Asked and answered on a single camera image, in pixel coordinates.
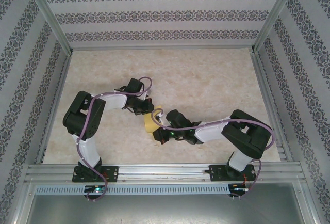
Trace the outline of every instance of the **yellow object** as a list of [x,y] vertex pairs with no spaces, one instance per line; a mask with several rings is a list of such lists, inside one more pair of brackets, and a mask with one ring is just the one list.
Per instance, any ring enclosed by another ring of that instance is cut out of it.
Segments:
[[147,131],[147,133],[152,133],[153,131],[155,131],[156,129],[159,128],[159,126],[154,123],[151,119],[151,113],[147,113],[144,115],[144,125],[145,125],[145,130]]

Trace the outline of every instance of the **black mounting plate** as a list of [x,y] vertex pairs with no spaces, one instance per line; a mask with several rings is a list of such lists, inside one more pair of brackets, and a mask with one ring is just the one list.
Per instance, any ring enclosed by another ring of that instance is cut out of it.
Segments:
[[[77,174],[79,172],[79,166],[76,166],[73,171],[72,182],[73,183],[103,183],[100,177],[93,179],[91,177],[84,177]],[[105,176],[108,183],[116,183],[118,179],[118,166],[101,166],[101,174]]]
[[254,181],[256,172],[253,165],[247,165],[246,168],[236,178],[227,175],[226,165],[210,165],[209,170],[205,171],[210,174],[211,181]]

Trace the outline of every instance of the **beige surface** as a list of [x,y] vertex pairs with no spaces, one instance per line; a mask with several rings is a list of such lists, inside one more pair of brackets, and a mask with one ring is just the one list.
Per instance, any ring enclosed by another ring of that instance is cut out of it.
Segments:
[[[151,97],[165,112],[178,109],[191,121],[215,121],[234,109],[269,123],[248,49],[76,51],[73,54],[44,163],[78,161],[62,118],[80,90],[102,93],[131,77],[153,79]],[[146,133],[143,116],[128,110],[103,114],[96,145],[103,163],[227,162],[236,149],[227,140],[190,145],[160,142]],[[280,161],[276,146],[263,161]]]

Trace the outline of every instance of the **marble floor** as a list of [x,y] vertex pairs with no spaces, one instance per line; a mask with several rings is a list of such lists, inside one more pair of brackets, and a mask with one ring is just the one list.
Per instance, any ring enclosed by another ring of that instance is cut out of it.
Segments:
[[[248,49],[75,51],[44,163],[79,160],[74,140],[62,125],[79,91],[111,91],[142,76],[153,79],[153,103],[167,113],[178,109],[191,121],[209,122],[241,109],[269,124]],[[161,145],[145,131],[144,117],[128,110],[105,112],[95,137],[103,163],[220,163],[236,149],[227,140],[194,146],[170,140]],[[279,162],[277,147],[267,150],[262,161]]]

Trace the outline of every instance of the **patterned wallpaper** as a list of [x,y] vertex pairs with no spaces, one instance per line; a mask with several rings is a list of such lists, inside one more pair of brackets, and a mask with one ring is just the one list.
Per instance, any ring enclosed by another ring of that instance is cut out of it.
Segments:
[[73,48],[252,45],[276,0],[47,0]]
[[330,223],[330,0],[288,0],[259,51],[321,223]]
[[67,56],[34,0],[0,0],[0,223],[43,141]]

